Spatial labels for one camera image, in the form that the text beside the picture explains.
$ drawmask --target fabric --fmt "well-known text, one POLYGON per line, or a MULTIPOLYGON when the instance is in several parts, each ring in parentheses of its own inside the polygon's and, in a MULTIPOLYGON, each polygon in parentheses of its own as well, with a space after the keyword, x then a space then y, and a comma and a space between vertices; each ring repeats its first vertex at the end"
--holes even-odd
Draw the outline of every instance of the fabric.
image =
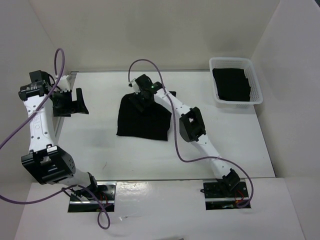
POLYGON ((125 95, 121 100, 116 134, 125 137, 168 141, 171 112, 155 102, 141 113, 129 100, 133 94, 125 95))
POLYGON ((250 101, 251 87, 243 69, 214 68, 212 74, 221 100, 250 101))

